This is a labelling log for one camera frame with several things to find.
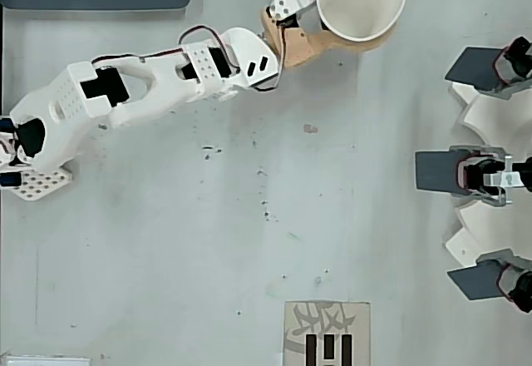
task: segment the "ventilation holes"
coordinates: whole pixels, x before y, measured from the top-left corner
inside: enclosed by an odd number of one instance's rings
[[[254,62],[250,62],[249,63],[248,77],[251,77],[253,75],[253,72],[255,72],[255,66],[256,66],[256,64]]]
[[[260,61],[260,71],[264,71],[266,69],[266,66],[268,65],[268,58],[263,57],[263,59]]]

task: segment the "cup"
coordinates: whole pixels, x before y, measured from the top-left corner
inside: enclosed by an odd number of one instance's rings
[[[396,23],[406,0],[317,0],[323,23],[351,42],[384,35]]]

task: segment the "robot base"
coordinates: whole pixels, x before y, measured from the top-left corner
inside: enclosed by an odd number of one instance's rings
[[[479,135],[485,144],[505,148],[516,159],[532,154],[532,90],[511,100],[485,96],[473,87],[453,83],[451,91],[465,103],[459,122]],[[515,203],[495,208],[479,201],[456,207],[462,228],[446,242],[446,248],[463,266],[475,265],[481,255],[511,248],[516,255],[532,259],[532,196],[515,192]]]

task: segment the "table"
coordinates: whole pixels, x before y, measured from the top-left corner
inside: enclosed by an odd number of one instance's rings
[[[259,32],[269,1],[6,11],[4,111],[70,62],[158,51],[198,22]],[[468,303],[446,277],[459,267],[442,245],[453,204],[416,191],[413,161],[479,141],[454,125],[461,104],[443,76],[466,45],[531,36],[531,18],[526,0],[407,0],[375,52],[329,52],[274,93],[95,129],[70,188],[2,197],[0,351],[266,366],[285,301],[336,299],[371,302],[374,366],[527,359],[527,317]]]

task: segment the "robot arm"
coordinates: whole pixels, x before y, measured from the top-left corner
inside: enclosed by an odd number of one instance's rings
[[[0,121],[0,187],[25,200],[37,200],[70,181],[62,166],[76,156],[86,133],[101,123],[113,128],[132,126],[210,96],[224,101],[242,89],[269,92],[277,88],[285,67],[309,62],[332,47],[370,50],[392,33],[387,29],[368,40],[345,36],[328,27],[318,7],[323,29],[309,35],[299,27],[298,15],[318,3],[273,1],[262,12],[262,37],[243,28],[218,35],[198,26],[168,51],[71,64],[50,85],[27,94],[9,118]],[[403,6],[404,0],[395,19]],[[209,31],[212,38],[183,43],[200,29]],[[148,92],[142,98],[130,98],[122,76],[144,80]],[[262,86],[275,77],[272,86]]]
[[[219,36],[200,26],[180,41],[199,29],[213,39],[146,56],[71,64],[48,86],[28,93],[0,123],[0,185],[37,200],[71,180],[62,166],[98,124],[118,128],[153,121],[183,103],[209,96],[228,100],[279,75],[277,56],[253,32],[236,27]],[[147,93],[130,98],[123,76],[144,80]]]

